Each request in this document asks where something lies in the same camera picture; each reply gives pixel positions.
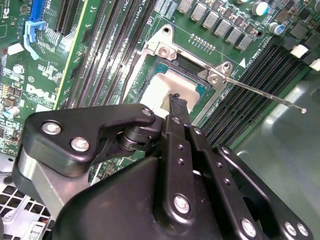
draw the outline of motherboard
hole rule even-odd
[[[175,93],[212,146],[233,148],[276,103],[221,74],[284,97],[320,70],[319,13],[316,0],[0,0],[0,151],[17,154],[35,112],[143,103],[165,116]]]

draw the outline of capacitor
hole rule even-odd
[[[3,115],[7,119],[13,119],[14,117],[18,116],[19,113],[20,113],[20,109],[17,106],[13,106],[5,110]]]
[[[249,0],[236,0],[236,2],[238,3],[238,4],[245,4],[245,3],[247,3]]]
[[[316,1],[314,3],[314,10],[317,12],[317,13],[320,13],[320,0]]]
[[[276,22],[272,22],[269,24],[269,32],[275,35],[280,35],[285,31],[285,27],[279,25]]]
[[[257,16],[265,15],[269,10],[269,5],[265,1],[256,1],[252,5],[252,13]]]
[[[24,74],[25,73],[25,68],[23,66],[21,66],[20,64],[16,64],[13,66],[12,70],[16,73],[16,74]]]

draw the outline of metal rod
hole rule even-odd
[[[226,80],[226,81],[228,81],[228,82],[230,82],[230,83],[232,83],[234,85],[240,86],[240,87],[242,87],[244,89],[247,89],[247,90],[249,90],[251,92],[254,92],[256,94],[264,96],[264,97],[266,97],[268,99],[276,101],[276,102],[278,102],[280,104],[283,104],[283,105],[285,105],[285,106],[287,106],[287,107],[289,107],[291,109],[297,110],[297,111],[301,112],[302,114],[305,114],[307,112],[307,109],[305,109],[305,108],[297,106],[297,105],[293,104],[292,102],[284,100],[284,99],[282,99],[280,97],[277,97],[277,96],[274,96],[274,95],[269,94],[267,92],[264,92],[264,91],[261,91],[259,89],[256,89],[256,88],[254,88],[252,86],[246,85],[246,84],[244,84],[244,83],[242,83],[240,81],[234,80],[234,79],[229,78],[229,77],[224,77],[224,80]]]

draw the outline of black connector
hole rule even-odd
[[[62,0],[54,31],[63,36],[71,32],[80,0]]]

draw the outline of screw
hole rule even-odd
[[[173,120],[176,124],[180,124],[179,118],[173,117],[172,120]]]
[[[223,151],[225,154],[230,154],[229,150],[226,149],[225,147],[222,147],[221,149],[222,149],[222,151]]]
[[[142,109],[142,112],[143,112],[145,115],[147,115],[147,116],[151,116],[151,112],[150,112],[150,110],[147,109],[147,108],[143,108],[143,109]]]
[[[246,218],[241,220],[241,225],[243,227],[243,230],[245,231],[245,233],[254,238],[257,235],[256,229],[253,226],[253,224]]]
[[[71,147],[78,152],[87,151],[89,146],[89,143],[83,137],[76,137],[71,141]]]
[[[174,196],[173,199],[174,206],[175,208],[182,214],[186,214],[190,211],[190,205],[188,203],[188,200],[181,196],[181,195],[176,195]]]
[[[296,226],[298,227],[300,233],[301,233],[303,236],[306,236],[306,237],[309,236],[309,233],[308,233],[307,229],[306,229],[301,223],[298,223]]]
[[[52,121],[44,123],[41,128],[46,134],[49,135],[56,135],[61,132],[61,127]]]
[[[288,233],[290,233],[292,236],[297,236],[297,231],[289,222],[285,221],[284,226],[285,226],[286,230],[288,231]]]
[[[199,128],[195,127],[195,128],[194,128],[194,131],[195,131],[195,133],[196,133],[196,134],[201,135],[201,131],[200,131],[200,129],[199,129]]]

